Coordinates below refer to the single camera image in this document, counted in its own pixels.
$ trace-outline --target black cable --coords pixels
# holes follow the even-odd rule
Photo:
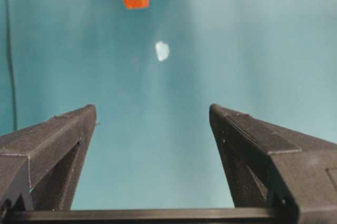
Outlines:
[[[16,106],[16,91],[15,91],[15,78],[13,70],[13,59],[12,59],[12,43],[11,43],[11,23],[9,18],[9,0],[5,0],[6,8],[6,54],[7,54],[7,63],[9,70],[9,78],[11,81],[12,88],[12,99],[13,99],[13,130],[17,131],[17,106]]]

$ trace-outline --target teal backdrop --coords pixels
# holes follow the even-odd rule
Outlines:
[[[8,2],[18,127],[97,108],[74,209],[231,207],[211,103],[337,142],[337,0]],[[2,134],[14,129],[5,9]]]

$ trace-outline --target small white object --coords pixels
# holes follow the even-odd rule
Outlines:
[[[158,60],[160,62],[164,61],[170,55],[170,47],[168,44],[163,43],[162,41],[159,41],[156,43],[156,52],[157,52]]]

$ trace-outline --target white fragment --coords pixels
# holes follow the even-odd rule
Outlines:
[[[156,43],[155,47],[156,47],[158,60],[160,62],[166,60],[170,54],[169,45],[166,43],[163,43],[162,41],[159,41]]]

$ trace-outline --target teal wall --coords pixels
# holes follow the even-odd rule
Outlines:
[[[14,130],[12,83],[7,58],[5,0],[0,0],[0,136]]]
[[[9,10],[19,128],[97,107],[75,209],[232,206],[211,103],[337,140],[337,0],[151,0],[139,11],[9,0]],[[171,49],[161,63],[159,40]]]

